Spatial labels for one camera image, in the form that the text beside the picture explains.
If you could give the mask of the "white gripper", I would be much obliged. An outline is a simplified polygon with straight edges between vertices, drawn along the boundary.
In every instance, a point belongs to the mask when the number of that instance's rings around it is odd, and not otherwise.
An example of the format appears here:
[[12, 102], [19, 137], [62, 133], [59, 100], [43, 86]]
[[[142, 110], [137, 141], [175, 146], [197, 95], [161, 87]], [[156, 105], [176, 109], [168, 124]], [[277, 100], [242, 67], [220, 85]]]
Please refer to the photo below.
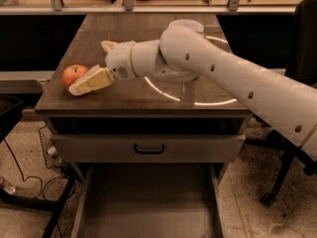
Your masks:
[[101, 67], [99, 64], [92, 67], [84, 76], [76, 80], [68, 91], [74, 96], [81, 96], [110, 86], [114, 77], [118, 80], [136, 79], [131, 59], [134, 44], [134, 41], [124, 43], [102, 41], [101, 47], [107, 53], [105, 58], [107, 67]]

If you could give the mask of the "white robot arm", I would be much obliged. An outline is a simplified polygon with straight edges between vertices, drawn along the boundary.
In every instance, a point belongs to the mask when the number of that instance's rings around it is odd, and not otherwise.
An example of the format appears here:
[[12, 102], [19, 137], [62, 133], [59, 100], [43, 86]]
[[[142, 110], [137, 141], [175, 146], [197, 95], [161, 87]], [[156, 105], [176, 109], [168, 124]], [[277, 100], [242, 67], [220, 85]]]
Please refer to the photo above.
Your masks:
[[227, 53], [188, 27], [168, 27], [154, 41], [102, 43], [105, 68], [96, 65], [69, 87], [75, 96], [113, 79], [152, 75], [189, 81], [203, 75], [222, 87], [288, 141], [317, 157], [317, 89]]

